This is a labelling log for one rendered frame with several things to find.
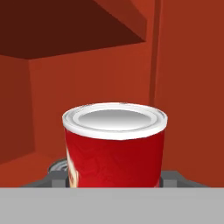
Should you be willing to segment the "red-brown cabinet door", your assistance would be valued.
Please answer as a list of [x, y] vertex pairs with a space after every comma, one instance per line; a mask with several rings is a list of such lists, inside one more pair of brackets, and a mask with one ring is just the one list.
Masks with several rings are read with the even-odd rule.
[[162, 0], [155, 106], [163, 168], [224, 187], [224, 0]]

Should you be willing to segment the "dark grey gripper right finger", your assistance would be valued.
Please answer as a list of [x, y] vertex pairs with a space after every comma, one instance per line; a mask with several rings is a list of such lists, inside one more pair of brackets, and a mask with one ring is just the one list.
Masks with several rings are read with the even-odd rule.
[[178, 171], [161, 171], [160, 187], [204, 187], [204, 185], [186, 179]]

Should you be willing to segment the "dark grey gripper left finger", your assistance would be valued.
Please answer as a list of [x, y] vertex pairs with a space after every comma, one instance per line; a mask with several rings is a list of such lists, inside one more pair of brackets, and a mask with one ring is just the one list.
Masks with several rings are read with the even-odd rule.
[[26, 187], [69, 187], [68, 174], [66, 171], [52, 171], [43, 179], [30, 183]]

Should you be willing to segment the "red can with white lid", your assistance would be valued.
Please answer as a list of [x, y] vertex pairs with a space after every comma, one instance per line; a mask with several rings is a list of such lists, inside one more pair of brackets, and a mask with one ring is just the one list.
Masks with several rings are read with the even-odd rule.
[[158, 108], [104, 102], [62, 116], [71, 187], [158, 187], [168, 116]]

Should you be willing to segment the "red-brown cabinet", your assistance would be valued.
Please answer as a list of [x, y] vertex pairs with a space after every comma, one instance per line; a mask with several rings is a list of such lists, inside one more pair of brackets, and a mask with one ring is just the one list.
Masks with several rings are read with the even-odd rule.
[[0, 0], [0, 187], [66, 155], [62, 114], [148, 104], [158, 0]]

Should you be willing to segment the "grey can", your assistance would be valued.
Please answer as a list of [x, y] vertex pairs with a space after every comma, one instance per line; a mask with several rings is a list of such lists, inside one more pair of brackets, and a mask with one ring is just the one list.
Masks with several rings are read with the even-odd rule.
[[59, 159], [53, 162], [49, 167], [47, 172], [66, 172], [67, 171], [67, 160], [65, 158]]

